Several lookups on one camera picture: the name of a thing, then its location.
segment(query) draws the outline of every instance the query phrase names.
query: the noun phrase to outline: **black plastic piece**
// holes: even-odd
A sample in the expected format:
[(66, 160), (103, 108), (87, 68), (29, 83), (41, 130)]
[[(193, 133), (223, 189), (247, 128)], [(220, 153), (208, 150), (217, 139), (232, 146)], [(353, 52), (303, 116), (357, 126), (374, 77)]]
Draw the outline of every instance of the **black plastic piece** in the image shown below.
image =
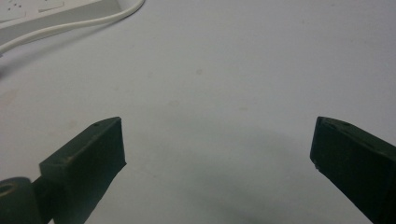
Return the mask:
[(396, 223), (396, 147), (337, 119), (319, 117), (310, 158), (374, 223)]
[[(96, 122), (42, 161), (33, 184), (0, 182), (0, 223), (82, 224), (125, 164), (120, 118)], [(23, 183), (9, 190), (16, 181)]]

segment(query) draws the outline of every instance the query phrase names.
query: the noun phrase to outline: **power cord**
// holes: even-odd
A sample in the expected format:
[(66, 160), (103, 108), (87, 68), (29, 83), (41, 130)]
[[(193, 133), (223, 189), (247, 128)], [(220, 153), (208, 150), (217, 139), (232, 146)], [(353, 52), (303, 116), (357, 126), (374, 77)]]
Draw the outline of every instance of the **power cord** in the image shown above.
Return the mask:
[(111, 23), (114, 21), (122, 20), (122, 19), (134, 14), (139, 8), (141, 8), (143, 6), (145, 1), (146, 0), (138, 0), (138, 2), (135, 3), (132, 7), (129, 7), (128, 9), (123, 10), (122, 12), (116, 13), (111, 16), (106, 16), (103, 18), (93, 19), (93, 20), (88, 20), (88, 21), (76, 21), (76, 22), (70, 22), (70, 23), (61, 24), (61, 25), (55, 25), (55, 26), (47, 27), (47, 28), (44, 28), (41, 30), (33, 31), (26, 35), (21, 35), (20, 37), (17, 37), (11, 41), (8, 41), (6, 44), (3, 44), (0, 46), (0, 57), (3, 56), (3, 54), (6, 53), (7, 51), (16, 48), (19, 45), (36, 40), (43, 36), (56, 35), (61, 32), (74, 30), (77, 28), (100, 25), (100, 24), (104, 24), (104, 23)]

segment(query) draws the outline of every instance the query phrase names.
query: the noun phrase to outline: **screw hole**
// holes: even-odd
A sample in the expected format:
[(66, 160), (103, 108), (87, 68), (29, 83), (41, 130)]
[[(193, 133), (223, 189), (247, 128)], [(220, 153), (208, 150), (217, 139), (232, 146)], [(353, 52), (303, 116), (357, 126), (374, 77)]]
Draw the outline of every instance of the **screw hole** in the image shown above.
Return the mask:
[(17, 187), (15, 183), (6, 183), (0, 186), (0, 197), (9, 194)]

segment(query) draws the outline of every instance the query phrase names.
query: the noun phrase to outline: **clamp jaw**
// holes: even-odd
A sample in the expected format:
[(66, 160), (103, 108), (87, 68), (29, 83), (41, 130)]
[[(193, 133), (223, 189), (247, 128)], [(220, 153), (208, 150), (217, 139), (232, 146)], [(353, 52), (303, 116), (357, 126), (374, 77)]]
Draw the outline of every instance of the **clamp jaw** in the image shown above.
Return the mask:
[(40, 163), (30, 182), (0, 182), (0, 223), (82, 224), (126, 165), (121, 119), (94, 123)]
[(310, 157), (373, 223), (396, 223), (396, 147), (349, 123), (319, 117)]

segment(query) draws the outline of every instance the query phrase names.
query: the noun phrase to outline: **power strip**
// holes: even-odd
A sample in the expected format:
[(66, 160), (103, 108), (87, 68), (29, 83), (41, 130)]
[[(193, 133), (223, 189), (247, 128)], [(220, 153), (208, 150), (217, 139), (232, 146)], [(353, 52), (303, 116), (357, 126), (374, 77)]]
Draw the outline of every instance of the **power strip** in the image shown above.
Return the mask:
[(43, 28), (119, 12), (117, 0), (0, 0), (0, 45)]

